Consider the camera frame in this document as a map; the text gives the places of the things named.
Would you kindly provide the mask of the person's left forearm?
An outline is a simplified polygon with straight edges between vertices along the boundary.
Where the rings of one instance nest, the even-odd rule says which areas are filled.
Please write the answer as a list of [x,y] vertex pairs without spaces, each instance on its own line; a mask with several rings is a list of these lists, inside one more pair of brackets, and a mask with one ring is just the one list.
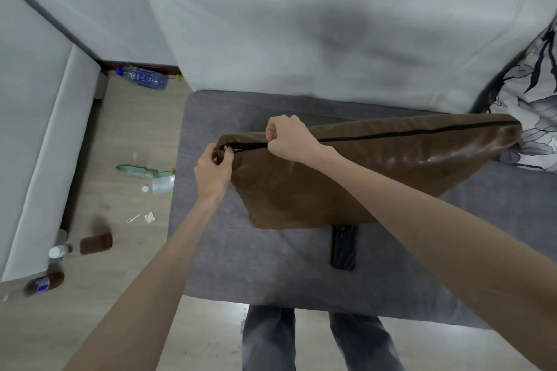
[[224,197],[202,194],[178,230],[61,371],[156,371],[205,228]]

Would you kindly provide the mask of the light grey sofa backrest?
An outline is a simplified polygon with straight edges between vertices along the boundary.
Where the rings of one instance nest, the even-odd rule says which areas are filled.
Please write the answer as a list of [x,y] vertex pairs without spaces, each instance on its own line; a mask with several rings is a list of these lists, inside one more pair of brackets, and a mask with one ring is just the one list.
[[465,113],[557,0],[149,0],[193,90]]

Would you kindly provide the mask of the person's right forearm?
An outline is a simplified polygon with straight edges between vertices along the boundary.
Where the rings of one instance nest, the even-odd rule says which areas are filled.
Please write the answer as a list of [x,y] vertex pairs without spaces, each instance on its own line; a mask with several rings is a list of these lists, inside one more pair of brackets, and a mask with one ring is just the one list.
[[348,161],[309,166],[354,196],[428,271],[541,371],[557,371],[557,263],[484,220]]

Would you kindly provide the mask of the green plastic wrapper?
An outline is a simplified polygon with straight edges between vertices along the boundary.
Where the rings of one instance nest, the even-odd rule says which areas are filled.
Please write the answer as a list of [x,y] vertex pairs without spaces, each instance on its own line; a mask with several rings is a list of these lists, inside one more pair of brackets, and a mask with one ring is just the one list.
[[146,167],[138,167],[132,166],[130,164],[119,164],[115,167],[115,170],[123,173],[127,176],[133,176],[137,178],[165,178],[174,176],[176,171],[158,171],[156,169],[146,168]]

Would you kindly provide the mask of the dark bottle with blue label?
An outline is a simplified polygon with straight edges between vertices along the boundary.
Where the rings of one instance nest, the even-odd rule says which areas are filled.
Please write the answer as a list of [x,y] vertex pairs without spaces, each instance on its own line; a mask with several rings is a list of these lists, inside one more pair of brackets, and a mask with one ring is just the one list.
[[65,274],[62,271],[50,272],[46,275],[31,279],[24,287],[25,297],[32,297],[56,289],[62,285]]

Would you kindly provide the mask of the person's right hand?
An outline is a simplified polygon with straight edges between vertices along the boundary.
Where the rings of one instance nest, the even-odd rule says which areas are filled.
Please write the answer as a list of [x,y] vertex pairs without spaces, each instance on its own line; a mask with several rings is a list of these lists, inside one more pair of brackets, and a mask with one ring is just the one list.
[[314,166],[335,150],[323,145],[298,116],[271,117],[266,127],[267,149],[282,159]]

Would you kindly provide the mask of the person's left hand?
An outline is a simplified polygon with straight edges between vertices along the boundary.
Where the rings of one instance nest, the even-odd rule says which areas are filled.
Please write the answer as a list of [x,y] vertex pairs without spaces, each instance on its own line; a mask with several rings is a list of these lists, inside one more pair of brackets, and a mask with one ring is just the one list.
[[219,175],[220,159],[217,156],[219,147],[217,143],[209,144],[203,154],[199,157],[194,168],[197,182],[198,199],[219,205],[226,194],[231,181],[230,176]]

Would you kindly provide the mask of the light grey sofa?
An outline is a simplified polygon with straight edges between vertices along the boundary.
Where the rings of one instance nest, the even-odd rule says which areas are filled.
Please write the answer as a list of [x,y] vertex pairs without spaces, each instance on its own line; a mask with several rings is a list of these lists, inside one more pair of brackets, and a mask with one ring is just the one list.
[[100,66],[24,0],[0,0],[0,283],[44,272]]

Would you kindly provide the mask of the black remote control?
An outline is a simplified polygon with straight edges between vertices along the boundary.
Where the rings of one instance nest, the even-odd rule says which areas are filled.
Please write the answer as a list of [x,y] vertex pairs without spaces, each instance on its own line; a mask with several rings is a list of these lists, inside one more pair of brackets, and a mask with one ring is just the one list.
[[358,225],[333,226],[330,265],[337,270],[353,271],[357,258]]

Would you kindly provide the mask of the black and white floral pillow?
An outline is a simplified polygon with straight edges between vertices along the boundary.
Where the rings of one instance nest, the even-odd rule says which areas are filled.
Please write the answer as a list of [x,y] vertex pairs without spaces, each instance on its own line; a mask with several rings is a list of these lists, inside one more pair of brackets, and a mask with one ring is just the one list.
[[557,174],[557,12],[496,83],[486,112],[511,115],[522,126],[499,161]]

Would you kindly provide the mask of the person's legs in grey jeans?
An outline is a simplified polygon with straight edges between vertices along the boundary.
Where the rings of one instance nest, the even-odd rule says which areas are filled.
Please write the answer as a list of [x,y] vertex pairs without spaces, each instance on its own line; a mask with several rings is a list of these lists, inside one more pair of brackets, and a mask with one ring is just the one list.
[[243,323],[242,371],[406,371],[394,341],[378,317],[303,312],[250,305]]

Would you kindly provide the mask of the brown rectangular case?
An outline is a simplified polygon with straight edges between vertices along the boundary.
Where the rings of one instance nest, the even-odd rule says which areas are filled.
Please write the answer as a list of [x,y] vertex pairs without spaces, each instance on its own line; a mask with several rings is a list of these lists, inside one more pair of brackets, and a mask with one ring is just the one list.
[[80,240],[79,252],[81,256],[97,254],[113,247],[113,235],[97,234]]

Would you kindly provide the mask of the crushed clear plastic bottle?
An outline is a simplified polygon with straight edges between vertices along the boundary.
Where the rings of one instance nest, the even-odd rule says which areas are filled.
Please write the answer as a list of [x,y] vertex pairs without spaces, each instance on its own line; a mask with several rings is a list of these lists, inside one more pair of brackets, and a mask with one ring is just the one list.
[[175,175],[157,176],[152,179],[150,185],[143,185],[141,191],[144,193],[150,192],[154,195],[171,193],[174,188]]

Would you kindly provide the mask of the grey sofa seat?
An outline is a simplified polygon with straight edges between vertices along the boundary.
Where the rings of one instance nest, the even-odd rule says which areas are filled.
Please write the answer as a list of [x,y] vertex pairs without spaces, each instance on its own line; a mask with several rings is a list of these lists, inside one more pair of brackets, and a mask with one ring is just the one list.
[[[169,237],[196,200],[193,168],[221,135],[264,131],[295,114],[309,126],[428,112],[290,95],[198,90],[185,103]],[[442,199],[557,262],[557,174],[492,161]],[[259,230],[233,186],[202,237],[185,288],[190,297],[340,311],[488,329],[380,224],[357,233],[355,269],[330,264],[331,227]]]

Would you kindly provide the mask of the clear blue-label plastic bottle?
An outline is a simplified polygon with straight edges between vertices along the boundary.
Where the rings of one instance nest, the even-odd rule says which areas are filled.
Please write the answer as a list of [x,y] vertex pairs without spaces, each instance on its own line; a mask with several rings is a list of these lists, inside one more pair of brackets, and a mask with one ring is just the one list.
[[152,90],[164,90],[168,85],[168,76],[136,66],[121,66],[115,69],[117,76],[137,86]]

